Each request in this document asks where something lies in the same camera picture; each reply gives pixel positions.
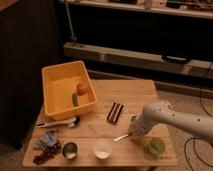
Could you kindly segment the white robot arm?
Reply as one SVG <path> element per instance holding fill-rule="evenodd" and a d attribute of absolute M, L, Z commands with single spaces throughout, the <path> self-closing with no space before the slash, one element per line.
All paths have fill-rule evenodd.
<path fill-rule="evenodd" d="M 141 115 L 134 117 L 128 135 L 132 139 L 148 134 L 158 123 L 171 125 L 213 144 L 213 118 L 172 109 L 167 100 L 146 104 Z"/>

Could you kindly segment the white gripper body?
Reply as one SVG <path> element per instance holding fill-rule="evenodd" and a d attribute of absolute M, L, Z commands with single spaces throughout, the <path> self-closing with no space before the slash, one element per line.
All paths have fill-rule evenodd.
<path fill-rule="evenodd" d="M 140 138 L 142 135 L 147 134 L 148 131 L 143 128 L 138 120 L 137 116 L 133 116 L 130 121 L 130 125 L 128 128 L 128 136 L 131 140 L 136 140 Z"/>

